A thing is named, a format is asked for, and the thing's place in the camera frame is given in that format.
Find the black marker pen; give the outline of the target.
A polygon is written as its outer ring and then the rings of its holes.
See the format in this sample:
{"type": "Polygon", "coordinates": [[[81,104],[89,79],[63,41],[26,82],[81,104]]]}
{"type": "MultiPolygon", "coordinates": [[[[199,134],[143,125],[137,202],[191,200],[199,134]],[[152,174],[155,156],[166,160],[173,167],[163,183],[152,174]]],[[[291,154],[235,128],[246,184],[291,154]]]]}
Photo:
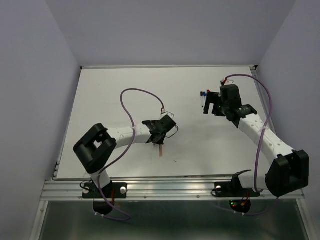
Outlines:
{"type": "Polygon", "coordinates": [[[204,108],[204,98],[203,98],[203,96],[200,97],[200,99],[201,99],[201,107],[204,108]]]}

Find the orange highlighter pen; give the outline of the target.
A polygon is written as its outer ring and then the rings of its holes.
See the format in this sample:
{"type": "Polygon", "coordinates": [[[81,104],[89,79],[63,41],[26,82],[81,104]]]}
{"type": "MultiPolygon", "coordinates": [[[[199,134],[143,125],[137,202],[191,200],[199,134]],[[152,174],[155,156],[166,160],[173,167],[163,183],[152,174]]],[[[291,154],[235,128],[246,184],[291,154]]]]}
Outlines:
{"type": "Polygon", "coordinates": [[[163,145],[159,145],[159,157],[163,157],[163,145]]]}

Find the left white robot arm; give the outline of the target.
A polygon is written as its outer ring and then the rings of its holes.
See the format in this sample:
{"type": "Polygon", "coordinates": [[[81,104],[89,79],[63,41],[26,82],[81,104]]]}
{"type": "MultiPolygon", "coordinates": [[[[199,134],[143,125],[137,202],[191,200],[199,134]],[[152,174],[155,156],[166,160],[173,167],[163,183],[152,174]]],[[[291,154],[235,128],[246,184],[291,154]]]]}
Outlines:
{"type": "Polygon", "coordinates": [[[145,120],[131,127],[106,128],[97,123],[74,145],[73,152],[93,181],[95,193],[106,197],[112,181],[104,167],[114,150],[133,144],[163,145],[167,134],[177,127],[166,113],[159,120],[145,120]]]}

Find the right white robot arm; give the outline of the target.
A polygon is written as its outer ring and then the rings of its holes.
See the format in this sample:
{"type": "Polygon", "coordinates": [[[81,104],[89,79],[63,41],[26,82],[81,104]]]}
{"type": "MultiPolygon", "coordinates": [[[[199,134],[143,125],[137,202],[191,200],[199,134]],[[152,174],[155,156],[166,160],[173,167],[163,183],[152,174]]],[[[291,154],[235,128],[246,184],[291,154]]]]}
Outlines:
{"type": "Polygon", "coordinates": [[[223,192],[242,195],[249,189],[256,193],[268,190],[273,196],[281,197],[308,186],[309,155],[284,143],[251,105],[243,105],[238,86],[223,85],[219,92],[209,91],[204,114],[209,113],[210,106],[213,115],[225,117],[246,134],[257,146],[257,153],[263,154],[270,165],[262,174],[256,171],[250,174],[249,169],[233,174],[230,186],[221,188],[223,192]]]}

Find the aluminium frame rail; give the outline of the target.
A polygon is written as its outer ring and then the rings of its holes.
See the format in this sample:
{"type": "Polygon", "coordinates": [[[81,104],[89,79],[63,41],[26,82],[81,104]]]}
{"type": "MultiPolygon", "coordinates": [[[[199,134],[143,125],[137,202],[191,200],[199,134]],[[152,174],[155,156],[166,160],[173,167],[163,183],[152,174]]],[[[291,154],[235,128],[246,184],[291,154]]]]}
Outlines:
{"type": "MultiPolygon", "coordinates": [[[[217,201],[211,194],[216,182],[230,177],[172,177],[113,179],[127,183],[126,198],[120,202],[140,201],[217,201]]],[[[44,183],[41,201],[89,201],[82,197],[79,181],[50,180],[44,183]]]]}

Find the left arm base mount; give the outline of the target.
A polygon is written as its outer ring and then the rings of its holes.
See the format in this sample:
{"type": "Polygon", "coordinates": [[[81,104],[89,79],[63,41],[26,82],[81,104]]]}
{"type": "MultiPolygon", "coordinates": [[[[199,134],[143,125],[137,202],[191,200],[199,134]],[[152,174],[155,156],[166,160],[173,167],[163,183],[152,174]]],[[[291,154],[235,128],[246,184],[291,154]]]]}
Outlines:
{"type": "MultiPolygon", "coordinates": [[[[102,199],[100,190],[92,181],[82,181],[79,184],[82,189],[83,199],[102,199]]],[[[128,184],[126,182],[111,182],[102,188],[107,199],[125,199],[127,197],[128,184]]]]}

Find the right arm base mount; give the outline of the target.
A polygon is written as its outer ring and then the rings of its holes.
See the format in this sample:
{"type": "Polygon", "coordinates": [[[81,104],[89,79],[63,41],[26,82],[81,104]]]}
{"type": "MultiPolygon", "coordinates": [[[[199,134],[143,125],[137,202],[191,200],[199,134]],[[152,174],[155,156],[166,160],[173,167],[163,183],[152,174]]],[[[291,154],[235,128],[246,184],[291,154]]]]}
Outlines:
{"type": "Polygon", "coordinates": [[[233,174],[230,181],[215,182],[211,195],[216,198],[259,197],[260,193],[254,192],[252,188],[242,187],[239,176],[246,172],[250,172],[250,170],[243,170],[233,174]]]}

